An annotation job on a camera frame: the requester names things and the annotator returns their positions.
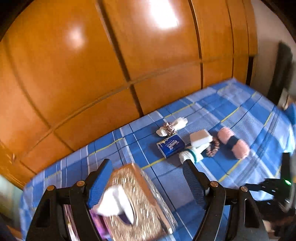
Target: white sponge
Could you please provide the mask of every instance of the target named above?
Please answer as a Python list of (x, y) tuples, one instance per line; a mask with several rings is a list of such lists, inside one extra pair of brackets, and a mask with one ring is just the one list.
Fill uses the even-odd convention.
[(190, 142), (193, 147), (199, 147), (212, 141), (213, 137), (205, 129), (190, 134)]

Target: dark blue band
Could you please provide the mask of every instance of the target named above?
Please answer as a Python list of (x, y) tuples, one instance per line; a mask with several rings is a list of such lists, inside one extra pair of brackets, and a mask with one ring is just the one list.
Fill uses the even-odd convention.
[(230, 149), (233, 148), (233, 146), (237, 143), (239, 139), (237, 139), (235, 136), (232, 136), (229, 138), (228, 142), (226, 143), (226, 146)]
[(194, 154), (194, 152), (192, 151), (192, 150), (190, 150), (190, 149), (185, 149), (186, 151), (189, 151), (190, 153), (191, 153), (191, 155), (193, 155), (193, 158), (194, 158), (194, 164), (196, 164), (197, 163), (197, 159), (196, 159), (196, 156), (195, 156), (195, 154)]

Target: screw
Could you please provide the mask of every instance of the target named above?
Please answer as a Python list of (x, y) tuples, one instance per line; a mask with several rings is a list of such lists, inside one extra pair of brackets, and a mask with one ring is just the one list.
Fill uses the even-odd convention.
[(243, 192), (247, 192), (247, 191), (248, 191), (248, 188), (245, 187), (245, 186), (242, 186), (242, 187), (241, 187), (241, 190), (242, 190)]
[(84, 184), (85, 184), (84, 181), (78, 181), (78, 182), (76, 183), (76, 185), (77, 185), (78, 187), (82, 187), (82, 186), (84, 186)]
[(50, 186), (48, 186), (48, 187), (47, 187), (47, 190), (48, 190), (48, 191), (52, 191), (52, 190), (54, 190), (54, 185), (50, 185)]
[(219, 183), (217, 183), (216, 181), (211, 181), (210, 184), (214, 188), (216, 188), (219, 185)]

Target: green rubber band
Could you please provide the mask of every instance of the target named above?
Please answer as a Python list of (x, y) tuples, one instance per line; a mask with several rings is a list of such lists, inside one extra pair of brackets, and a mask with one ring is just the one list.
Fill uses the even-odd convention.
[(192, 151), (192, 150), (190, 150), (190, 149), (185, 149), (186, 151), (189, 151), (190, 153), (191, 153), (191, 155), (193, 156), (193, 158), (194, 158), (194, 164), (196, 164), (197, 163), (197, 159), (196, 159), (196, 155), (194, 154), (194, 152)]

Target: bed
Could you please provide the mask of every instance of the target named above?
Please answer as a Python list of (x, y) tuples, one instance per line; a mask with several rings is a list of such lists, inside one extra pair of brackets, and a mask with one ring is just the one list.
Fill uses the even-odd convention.
[[(100, 166), (104, 158), (114, 168), (135, 162), (151, 178), (178, 222), (178, 228), (163, 240), (192, 240), (204, 210), (194, 201), (175, 154), (164, 159), (156, 143), (163, 137), (155, 132), (165, 122), (187, 117), (188, 124), (178, 131), (186, 145), (189, 134), (207, 129), (213, 136), (223, 126), (251, 147), (250, 155), (237, 160), (231, 150), (221, 144), (213, 158), (205, 157), (195, 164), (210, 180), (224, 187), (238, 188), (245, 183), (259, 183), (275, 178), (280, 172), (282, 152), (295, 149), (295, 108), (283, 112), (260, 93), (231, 79), (179, 99), (138, 120), (89, 143), (37, 174), (24, 188), (20, 201), (22, 236), (25, 239), (38, 203), (49, 185), (57, 188), (72, 186), (84, 180)], [(257, 200), (268, 198), (254, 192)], [(223, 238), (229, 207), (224, 215), (217, 240)]]

